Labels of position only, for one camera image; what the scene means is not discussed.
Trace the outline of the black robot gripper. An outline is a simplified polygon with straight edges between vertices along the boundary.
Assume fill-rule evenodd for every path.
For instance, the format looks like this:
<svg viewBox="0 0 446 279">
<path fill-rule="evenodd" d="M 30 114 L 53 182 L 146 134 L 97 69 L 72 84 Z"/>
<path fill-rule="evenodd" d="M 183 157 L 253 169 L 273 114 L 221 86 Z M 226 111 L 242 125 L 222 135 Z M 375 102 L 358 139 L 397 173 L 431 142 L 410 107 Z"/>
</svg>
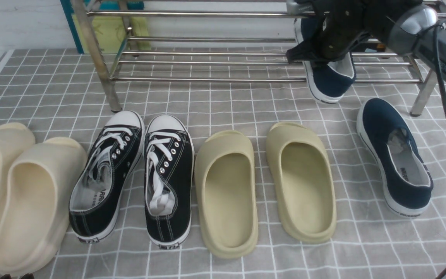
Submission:
<svg viewBox="0 0 446 279">
<path fill-rule="evenodd" d="M 324 19 L 327 27 L 318 27 L 312 37 L 286 51 L 292 62 L 324 62 L 341 59 L 369 37 L 376 38 L 398 55 L 412 53 L 417 34 L 403 31 L 402 22 L 420 8 L 419 0 L 292 0 L 292 14 L 299 11 L 310 18 L 306 10 L 314 11 L 317 19 Z"/>
</svg>

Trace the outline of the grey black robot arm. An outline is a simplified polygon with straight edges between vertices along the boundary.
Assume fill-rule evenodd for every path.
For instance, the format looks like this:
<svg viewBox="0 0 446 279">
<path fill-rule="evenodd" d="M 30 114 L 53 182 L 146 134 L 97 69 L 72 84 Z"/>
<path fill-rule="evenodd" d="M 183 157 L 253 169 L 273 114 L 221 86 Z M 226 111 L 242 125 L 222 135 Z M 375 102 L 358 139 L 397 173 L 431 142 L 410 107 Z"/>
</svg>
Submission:
<svg viewBox="0 0 446 279">
<path fill-rule="evenodd" d="M 446 82 L 444 20 L 421 0 L 289 0 L 291 15 L 314 15 L 312 36 L 286 53 L 288 62 L 338 61 L 365 36 L 398 55 L 414 55 Z"/>
</svg>

